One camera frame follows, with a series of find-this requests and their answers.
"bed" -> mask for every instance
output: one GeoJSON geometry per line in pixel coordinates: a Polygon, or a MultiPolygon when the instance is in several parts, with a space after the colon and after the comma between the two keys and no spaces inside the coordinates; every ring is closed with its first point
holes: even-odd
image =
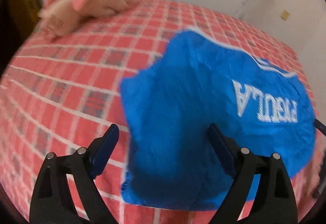
{"type": "MultiPolygon", "coordinates": [[[[129,130],[119,84],[164,54],[175,32],[199,27],[218,41],[242,47],[287,71],[297,72],[314,108],[313,94],[295,52],[240,20],[200,6],[167,0],[132,0],[114,17],[91,19],[73,34],[54,41],[37,29],[16,53],[0,84],[0,182],[28,219],[33,186],[45,158],[88,146],[115,123],[120,139],[101,176],[95,180],[109,210],[124,224],[205,224],[215,211],[188,212],[125,203],[120,195],[127,163],[129,130]]],[[[292,185],[299,219],[311,209],[323,159],[322,135],[314,155],[292,185]]],[[[87,218],[72,177],[69,186],[78,213],[87,218]]],[[[247,202],[240,218],[252,206],[247,202]]]]}

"stuffed toy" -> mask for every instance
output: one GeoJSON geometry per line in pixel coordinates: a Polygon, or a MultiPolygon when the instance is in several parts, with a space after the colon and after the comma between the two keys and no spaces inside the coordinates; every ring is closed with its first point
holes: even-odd
{"type": "Polygon", "coordinates": [[[39,13],[40,29],[51,37],[64,36],[84,18],[115,15],[128,7],[125,0],[47,0],[39,13]]]}

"small sticker on wall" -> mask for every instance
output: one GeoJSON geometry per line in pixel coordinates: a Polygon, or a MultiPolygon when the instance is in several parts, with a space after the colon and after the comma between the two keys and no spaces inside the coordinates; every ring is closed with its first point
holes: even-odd
{"type": "Polygon", "coordinates": [[[283,12],[280,14],[280,17],[281,17],[284,21],[286,21],[286,20],[288,20],[288,18],[289,18],[290,15],[291,15],[291,14],[290,14],[287,10],[283,10],[283,12]]]}

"white wall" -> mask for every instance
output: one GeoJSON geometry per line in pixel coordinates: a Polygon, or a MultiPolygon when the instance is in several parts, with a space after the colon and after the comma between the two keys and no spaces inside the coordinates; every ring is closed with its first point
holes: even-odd
{"type": "Polygon", "coordinates": [[[300,52],[319,24],[325,0],[256,0],[245,21],[300,52]],[[287,21],[279,15],[286,9],[287,21]]]}
{"type": "Polygon", "coordinates": [[[298,56],[314,93],[319,118],[326,124],[326,7],[316,31],[298,56]]]}

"grid pattern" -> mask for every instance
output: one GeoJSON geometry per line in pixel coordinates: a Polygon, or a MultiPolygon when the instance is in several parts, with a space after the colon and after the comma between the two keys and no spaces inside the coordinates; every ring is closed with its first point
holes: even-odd
{"type": "MultiPolygon", "coordinates": [[[[46,153],[57,155],[88,146],[116,123],[120,139],[95,184],[121,224],[206,224],[214,211],[170,211],[126,204],[120,196],[128,157],[129,130],[119,84],[162,56],[176,31],[197,26],[222,43],[297,72],[313,95],[293,50],[266,33],[228,15],[166,0],[133,0],[117,16],[93,19],[77,32],[54,41],[35,32],[20,48],[0,84],[1,184],[28,218],[33,186],[46,153]]],[[[313,159],[294,179],[299,218],[314,204],[323,158],[321,134],[313,159]]],[[[69,186],[77,211],[87,217],[72,177],[69,186]]],[[[252,206],[247,202],[241,216],[252,206]]]]}

